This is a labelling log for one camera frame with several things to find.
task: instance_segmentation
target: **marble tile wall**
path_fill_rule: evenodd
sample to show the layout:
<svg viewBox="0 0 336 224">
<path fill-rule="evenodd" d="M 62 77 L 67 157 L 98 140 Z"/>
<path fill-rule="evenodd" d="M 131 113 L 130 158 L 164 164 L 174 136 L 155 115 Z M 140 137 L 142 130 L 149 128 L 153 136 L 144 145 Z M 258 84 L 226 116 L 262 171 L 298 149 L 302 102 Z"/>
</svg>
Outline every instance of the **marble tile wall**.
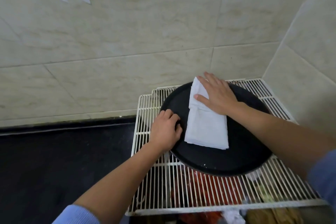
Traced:
<svg viewBox="0 0 336 224">
<path fill-rule="evenodd" d="M 306 0 L 264 80 L 302 125 L 336 136 L 336 0 Z"/>
<path fill-rule="evenodd" d="M 135 113 L 204 70 L 260 77 L 304 0 L 0 0 L 0 126 Z"/>
</svg>

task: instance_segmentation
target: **black round tray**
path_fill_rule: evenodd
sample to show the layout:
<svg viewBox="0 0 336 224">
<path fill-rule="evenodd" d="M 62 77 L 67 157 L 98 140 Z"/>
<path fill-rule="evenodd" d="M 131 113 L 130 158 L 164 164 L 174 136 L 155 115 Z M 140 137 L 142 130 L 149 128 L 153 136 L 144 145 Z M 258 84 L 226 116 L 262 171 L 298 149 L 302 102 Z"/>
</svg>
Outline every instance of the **black round tray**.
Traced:
<svg viewBox="0 0 336 224">
<path fill-rule="evenodd" d="M 171 109 L 181 118 L 183 129 L 180 140 L 171 150 L 185 165 L 210 175 L 234 176 L 251 172 L 260 167 L 272 152 L 251 132 L 230 117 L 227 117 L 229 149 L 220 150 L 188 144 L 184 141 L 189 114 L 189 96 L 192 82 L 175 89 L 163 102 L 161 110 Z M 255 95 L 233 84 L 229 84 L 240 102 L 259 111 L 270 113 Z"/>
</svg>

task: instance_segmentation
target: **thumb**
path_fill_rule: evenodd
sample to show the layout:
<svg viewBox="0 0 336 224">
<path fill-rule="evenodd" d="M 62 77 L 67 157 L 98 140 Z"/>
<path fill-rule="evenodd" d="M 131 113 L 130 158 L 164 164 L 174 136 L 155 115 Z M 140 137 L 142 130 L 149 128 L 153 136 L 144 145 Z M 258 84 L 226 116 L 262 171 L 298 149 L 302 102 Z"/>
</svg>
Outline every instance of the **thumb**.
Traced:
<svg viewBox="0 0 336 224">
<path fill-rule="evenodd" d="M 197 101 L 203 103 L 206 107 L 209 107 L 209 108 L 210 108 L 210 100 L 207 99 L 206 97 L 204 97 L 204 96 L 202 96 L 202 95 L 200 95 L 200 94 L 195 94 L 195 95 L 194 95 L 194 98 L 195 98 Z"/>
<path fill-rule="evenodd" d="M 181 137 L 181 134 L 182 134 L 182 127 L 181 127 L 181 125 L 180 124 L 178 124 L 177 126 L 176 126 L 176 131 L 175 131 L 175 135 L 176 135 L 176 138 L 177 139 L 180 139 L 180 137 Z"/>
</svg>

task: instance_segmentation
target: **black countertop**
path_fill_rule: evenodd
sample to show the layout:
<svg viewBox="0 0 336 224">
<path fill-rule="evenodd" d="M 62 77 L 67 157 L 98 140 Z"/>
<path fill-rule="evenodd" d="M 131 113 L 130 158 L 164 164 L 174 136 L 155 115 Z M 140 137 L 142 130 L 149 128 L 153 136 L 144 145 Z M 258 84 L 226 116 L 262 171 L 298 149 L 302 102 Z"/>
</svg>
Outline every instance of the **black countertop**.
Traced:
<svg viewBox="0 0 336 224">
<path fill-rule="evenodd" d="M 130 157 L 134 127 L 122 118 L 0 129 L 0 222 L 52 223 Z"/>
</svg>

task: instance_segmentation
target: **person's left arm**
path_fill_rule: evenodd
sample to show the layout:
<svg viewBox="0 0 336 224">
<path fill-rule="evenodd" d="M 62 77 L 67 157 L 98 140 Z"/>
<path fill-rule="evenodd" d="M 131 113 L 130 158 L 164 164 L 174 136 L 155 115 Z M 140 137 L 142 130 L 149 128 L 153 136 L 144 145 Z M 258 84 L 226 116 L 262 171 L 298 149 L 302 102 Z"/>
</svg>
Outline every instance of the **person's left arm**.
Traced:
<svg viewBox="0 0 336 224">
<path fill-rule="evenodd" d="M 139 184 L 155 161 L 179 140 L 182 128 L 171 110 L 161 111 L 152 124 L 149 142 L 92 186 L 74 205 L 93 213 L 101 223 L 119 223 Z"/>
</svg>

